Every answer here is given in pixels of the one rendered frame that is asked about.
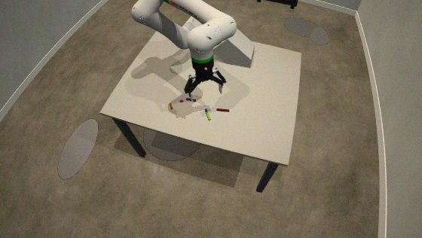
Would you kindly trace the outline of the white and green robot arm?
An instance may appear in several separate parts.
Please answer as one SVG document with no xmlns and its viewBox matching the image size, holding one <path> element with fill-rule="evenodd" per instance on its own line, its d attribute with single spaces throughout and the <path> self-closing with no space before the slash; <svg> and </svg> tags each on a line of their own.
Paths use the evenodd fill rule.
<svg viewBox="0 0 422 238">
<path fill-rule="evenodd" d="M 183 27 L 159 11 L 164 2 L 191 16 Z M 213 48 L 237 31 L 234 18 L 202 0 L 138 0 L 131 14 L 137 23 L 158 31 L 178 48 L 189 48 L 193 69 L 198 72 L 213 68 Z"/>
</svg>

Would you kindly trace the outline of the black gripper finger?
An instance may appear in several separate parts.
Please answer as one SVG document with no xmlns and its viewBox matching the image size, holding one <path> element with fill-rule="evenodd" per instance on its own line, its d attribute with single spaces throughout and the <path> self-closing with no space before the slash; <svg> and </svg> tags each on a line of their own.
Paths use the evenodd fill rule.
<svg viewBox="0 0 422 238">
<path fill-rule="evenodd" d="M 195 79 L 195 77 L 196 77 L 196 75 L 194 75 L 194 76 L 189 75 L 189 76 L 188 76 L 188 82 L 187 82 L 187 84 L 185 85 L 185 89 L 184 89 L 185 93 L 189 93 L 189 96 L 191 97 L 191 101 L 192 101 L 192 102 L 193 102 L 192 91 L 195 89 L 195 87 L 196 87 L 198 84 L 200 84 L 200 83 L 201 83 L 201 81 L 203 81 L 203 80 L 204 80 L 204 78 L 201 78 L 200 80 L 197 80 L 197 79 Z M 194 79 L 195 79 L 195 81 L 194 81 Z M 194 81 L 194 82 L 193 82 L 193 81 Z M 192 83 L 192 82 L 193 82 L 193 83 Z"/>
<path fill-rule="evenodd" d="M 226 80 L 225 80 L 225 78 L 223 76 L 221 76 L 222 74 L 219 73 L 218 68 L 216 68 L 216 70 L 213 70 L 213 74 L 214 73 L 216 75 L 218 75 L 221 80 L 219 78 L 215 77 L 215 76 L 212 76 L 212 77 L 208 76 L 206 78 L 207 79 L 210 79 L 211 81 L 215 81 L 216 83 L 218 83 L 219 84 L 219 92 L 222 93 L 222 86 L 223 86 L 223 83 L 226 83 Z"/>
</svg>

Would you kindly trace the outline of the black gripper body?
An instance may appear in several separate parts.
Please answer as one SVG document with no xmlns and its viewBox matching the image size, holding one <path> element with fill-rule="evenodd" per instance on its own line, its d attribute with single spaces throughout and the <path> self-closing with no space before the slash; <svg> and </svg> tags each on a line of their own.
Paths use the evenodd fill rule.
<svg viewBox="0 0 422 238">
<path fill-rule="evenodd" d="M 195 78 L 197 80 L 200 80 L 201 77 L 202 77 L 202 78 L 204 78 L 204 80 L 202 82 L 208 81 L 209 79 L 207 79 L 206 77 L 208 77 L 208 76 L 212 77 L 213 76 L 213 69 L 209 70 L 208 72 L 198 72 L 198 71 L 195 71 L 195 75 L 196 75 Z M 199 76 L 201 76 L 201 77 L 199 77 Z M 204 76 L 206 76 L 206 77 L 204 77 Z"/>
</svg>

